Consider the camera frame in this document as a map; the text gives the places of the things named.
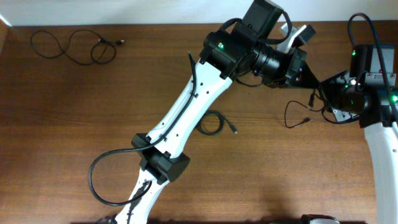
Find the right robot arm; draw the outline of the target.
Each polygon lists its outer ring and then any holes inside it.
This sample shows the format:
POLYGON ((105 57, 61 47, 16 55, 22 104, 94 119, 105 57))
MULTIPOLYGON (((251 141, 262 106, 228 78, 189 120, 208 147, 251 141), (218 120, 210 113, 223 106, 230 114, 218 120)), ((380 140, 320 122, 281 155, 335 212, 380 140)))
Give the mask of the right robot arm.
POLYGON ((336 123, 358 121, 371 153, 377 222, 397 223, 397 88, 392 71, 394 48, 353 47, 351 66, 320 84, 326 110, 336 123))

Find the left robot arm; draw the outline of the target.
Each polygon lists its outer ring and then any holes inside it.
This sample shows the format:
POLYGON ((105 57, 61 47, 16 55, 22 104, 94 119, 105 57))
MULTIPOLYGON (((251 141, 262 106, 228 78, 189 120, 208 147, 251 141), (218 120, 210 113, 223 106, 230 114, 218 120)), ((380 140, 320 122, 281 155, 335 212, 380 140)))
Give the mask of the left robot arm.
POLYGON ((270 33, 285 11, 272 1, 254 1, 243 18, 226 21, 207 35, 198 61, 191 61, 186 87, 151 131, 137 134, 132 151, 141 157, 139 177, 122 210, 102 223, 146 223, 162 189, 175 181, 190 160, 183 149, 211 104, 233 82, 253 73, 271 88, 317 88, 319 82, 306 64, 302 50, 314 35, 311 26, 294 28, 287 21, 281 39, 270 33))

